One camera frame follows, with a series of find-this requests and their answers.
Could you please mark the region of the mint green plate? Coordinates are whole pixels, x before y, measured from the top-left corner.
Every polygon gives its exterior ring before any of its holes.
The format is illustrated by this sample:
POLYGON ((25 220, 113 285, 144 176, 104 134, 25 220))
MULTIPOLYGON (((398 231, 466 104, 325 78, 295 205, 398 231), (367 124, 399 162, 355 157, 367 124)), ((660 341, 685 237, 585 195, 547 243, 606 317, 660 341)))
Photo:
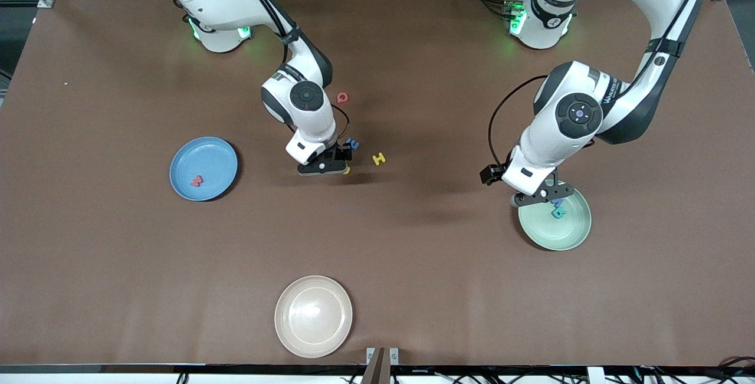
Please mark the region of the mint green plate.
POLYGON ((561 207, 568 212, 564 218, 555 219, 551 203, 537 204, 517 209, 518 222, 525 235, 534 244, 550 251, 574 249, 587 239, 592 226, 592 213, 587 199, 575 189, 575 194, 564 198, 561 207))

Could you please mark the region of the blue plate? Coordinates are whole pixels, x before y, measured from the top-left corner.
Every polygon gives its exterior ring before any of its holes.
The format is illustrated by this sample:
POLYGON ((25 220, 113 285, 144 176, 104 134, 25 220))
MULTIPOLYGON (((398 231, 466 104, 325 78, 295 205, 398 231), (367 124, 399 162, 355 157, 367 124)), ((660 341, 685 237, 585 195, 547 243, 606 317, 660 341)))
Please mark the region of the blue plate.
POLYGON ((220 198, 231 188, 237 179, 238 167, 237 151, 229 142, 219 137, 199 137, 175 153, 168 180, 181 198, 208 202, 220 198), (196 175, 204 179, 198 188, 189 185, 196 175))

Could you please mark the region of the beige plate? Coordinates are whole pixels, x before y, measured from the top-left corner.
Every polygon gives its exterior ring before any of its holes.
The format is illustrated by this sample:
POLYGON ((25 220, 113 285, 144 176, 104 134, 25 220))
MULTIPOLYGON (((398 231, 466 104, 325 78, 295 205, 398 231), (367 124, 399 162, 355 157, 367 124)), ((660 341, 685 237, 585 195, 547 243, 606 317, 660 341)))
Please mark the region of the beige plate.
POLYGON ((337 280, 322 275, 300 277, 280 295, 273 316, 280 343, 298 357, 331 355, 347 340, 353 305, 337 280))

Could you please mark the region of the table edge rail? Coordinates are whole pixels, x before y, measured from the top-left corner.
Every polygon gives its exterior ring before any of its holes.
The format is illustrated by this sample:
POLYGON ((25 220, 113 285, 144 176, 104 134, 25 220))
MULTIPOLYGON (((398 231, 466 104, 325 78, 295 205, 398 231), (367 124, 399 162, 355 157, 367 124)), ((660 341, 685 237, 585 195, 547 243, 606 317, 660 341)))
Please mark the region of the table edge rail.
MULTIPOLYGON (((371 384, 366 365, 57 363, 0 366, 0 384, 371 384)), ((394 365, 386 384, 755 384, 755 357, 717 366, 394 365)))

